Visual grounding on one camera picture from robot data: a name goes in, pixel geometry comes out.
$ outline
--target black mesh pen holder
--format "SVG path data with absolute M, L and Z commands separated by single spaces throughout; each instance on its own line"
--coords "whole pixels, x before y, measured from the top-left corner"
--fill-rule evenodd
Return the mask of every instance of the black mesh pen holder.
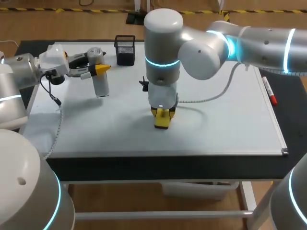
M 117 65 L 133 66 L 135 60 L 135 36 L 116 35 L 114 47 L 116 49 Z

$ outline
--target glowing blue ring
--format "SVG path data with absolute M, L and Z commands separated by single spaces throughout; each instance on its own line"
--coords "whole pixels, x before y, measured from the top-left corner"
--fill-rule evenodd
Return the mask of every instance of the glowing blue ring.
M 48 224 L 46 225 L 46 227 L 44 227 L 43 230 L 47 230 L 47 229 L 50 227 L 52 221 L 54 220 L 54 218 L 55 218 L 56 215 L 57 215 L 57 212 L 58 212 L 58 210 L 59 210 L 59 204 L 60 204 L 60 202 L 61 202 L 61 185 L 60 185 L 60 183 L 59 183 L 59 179 L 58 179 L 57 175 L 56 175 L 56 174 L 54 174 L 54 175 L 56 176 L 56 179 L 57 179 L 57 181 L 58 181 L 58 186 L 59 186 L 58 203 L 57 203 L 56 209 L 54 210 L 54 213 L 53 213 L 51 219 L 49 220 Z
M 223 41 L 226 43 L 227 47 L 228 47 L 228 57 L 230 56 L 230 54 L 232 55 L 235 51 L 234 45 L 230 45 L 229 41 L 227 40 L 227 38 L 221 33 L 221 32 L 217 32 L 214 30 L 208 30 L 208 33 L 212 33 L 217 35 L 219 38 L 223 39 Z
M 292 200 L 292 203 L 297 211 L 297 213 L 299 214 L 299 216 L 302 218 L 302 220 L 307 224 L 307 219 L 306 217 L 304 216 L 304 214 L 302 213 L 302 211 L 299 209 L 295 199 L 294 199 L 294 195 L 293 195 L 293 191 L 292 191 L 292 174 L 293 174 L 293 170 L 294 168 L 292 169 L 291 173 L 290 173 L 290 177 L 289 177 L 289 192 L 290 192 L 290 198 Z
M 179 60 L 170 63 L 170 64 L 157 64 L 157 63 L 153 63 L 152 61 L 148 60 L 147 57 L 145 57 L 146 61 L 150 64 L 152 64 L 153 66 L 157 66 L 157 67 L 169 67 L 169 66 L 173 66 L 175 64 L 177 64 L 179 62 Z
M 10 100 L 10 99 L 14 99 L 14 98 L 18 98 L 18 97 L 21 97 L 21 95 L 18 94 L 18 95 L 9 96 L 9 97 L 3 97 L 3 98 L 0 98 L 0 102 L 7 101 L 7 100 Z
M 287 39 L 287 43 L 286 43 L 286 47 L 284 49 L 284 57 L 283 57 L 283 70 L 285 73 L 288 73 L 288 56 L 289 56 L 289 50 L 290 50 L 290 45 L 291 45 L 291 40 L 293 37 L 293 34 L 295 32 L 295 29 L 290 30 L 288 39 Z

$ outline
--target red marker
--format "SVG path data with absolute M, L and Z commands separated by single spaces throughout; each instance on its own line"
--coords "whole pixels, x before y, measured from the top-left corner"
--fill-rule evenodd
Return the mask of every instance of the red marker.
M 271 87 L 270 87 L 270 84 L 269 84 L 269 82 L 268 82 L 267 77 L 262 77 L 262 81 L 263 81 L 263 84 L 264 84 L 264 86 L 265 86 L 265 89 L 266 89 L 267 92 L 268 92 L 268 95 L 269 95 L 269 97 L 270 97 L 270 100 L 271 100 L 272 105 L 276 106 L 276 105 L 277 105 L 277 100 L 276 100 L 276 97 L 275 97 L 275 95 L 274 95 L 274 93 L 273 93 Z

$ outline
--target white tabletop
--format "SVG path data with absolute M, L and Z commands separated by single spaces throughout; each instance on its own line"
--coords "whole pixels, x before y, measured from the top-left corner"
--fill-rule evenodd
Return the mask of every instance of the white tabletop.
M 260 73 L 240 65 L 228 91 L 206 103 L 179 104 L 168 130 L 154 128 L 148 94 L 138 83 L 146 76 L 144 45 L 137 43 L 133 67 L 116 65 L 113 43 L 62 43 L 68 55 L 91 47 L 106 51 L 110 96 L 96 98 L 92 79 L 66 77 L 52 86 L 63 103 L 64 121 L 52 158 L 281 155 L 286 148 Z M 219 94 L 234 62 L 226 62 L 213 78 L 200 81 L 180 69 L 180 100 Z M 45 155 L 59 123 L 57 105 L 38 88 L 24 136 Z

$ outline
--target wooden floor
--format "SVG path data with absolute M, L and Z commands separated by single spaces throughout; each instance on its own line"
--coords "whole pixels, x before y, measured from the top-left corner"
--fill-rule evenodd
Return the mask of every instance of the wooden floor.
M 305 0 L 225 0 L 226 10 L 304 9 Z M 216 10 L 216 0 L 154 0 L 153 6 L 176 10 Z M 78 8 L 78 0 L 11 0 L 1 7 Z M 95 0 L 91 9 L 134 9 L 133 0 Z M 83 12 L 0 12 L 0 41 L 39 39 L 113 39 L 118 34 L 136 35 L 143 39 L 143 27 L 126 25 L 127 15 L 121 13 L 97 14 Z M 186 25 L 205 30 L 222 17 L 215 14 L 183 15 Z M 242 26 L 288 27 L 307 29 L 307 14 L 232 13 L 230 21 Z M 13 43 L 1 44 L 0 51 L 13 56 Z M 302 79 L 307 89 L 307 80 Z M 270 182 L 254 182 L 257 202 L 261 200 Z M 160 184 L 75 185 L 71 189 L 76 211 L 158 211 L 158 210 L 239 210 L 237 192 L 230 192 L 223 201 L 206 201 L 164 197 Z M 112 220 L 77 221 L 75 230 L 241 230 L 246 229 L 241 219 L 195 220 Z M 267 222 L 262 230 L 272 230 Z

